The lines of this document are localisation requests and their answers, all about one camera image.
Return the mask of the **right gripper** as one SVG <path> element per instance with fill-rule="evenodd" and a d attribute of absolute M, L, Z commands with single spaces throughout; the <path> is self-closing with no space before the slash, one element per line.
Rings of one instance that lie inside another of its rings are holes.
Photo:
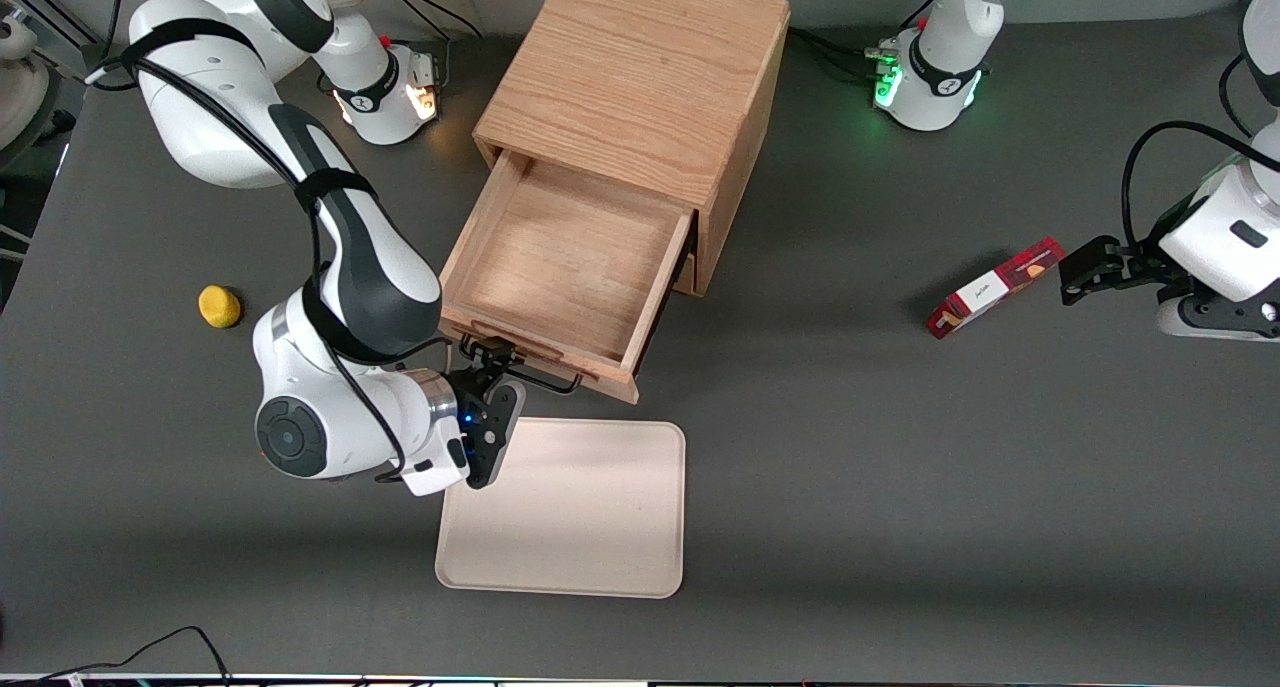
<path fill-rule="evenodd" d="M 416 496 L 462 484 L 486 487 L 503 461 L 503 386 L 515 345 L 502 336 L 468 336 L 470 368 L 413 371 L 404 399 L 403 482 Z"/>

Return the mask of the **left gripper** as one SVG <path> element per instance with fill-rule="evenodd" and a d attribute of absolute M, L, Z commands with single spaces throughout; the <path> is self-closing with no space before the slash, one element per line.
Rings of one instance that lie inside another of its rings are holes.
<path fill-rule="evenodd" d="M 1279 278 L 1279 177 L 1261 162 L 1222 162 L 1201 180 L 1172 226 L 1155 230 L 1152 251 L 1217 296 L 1256 298 Z M 1130 289 L 1126 246 L 1098 235 L 1062 258 L 1064 307 L 1085 296 Z"/>

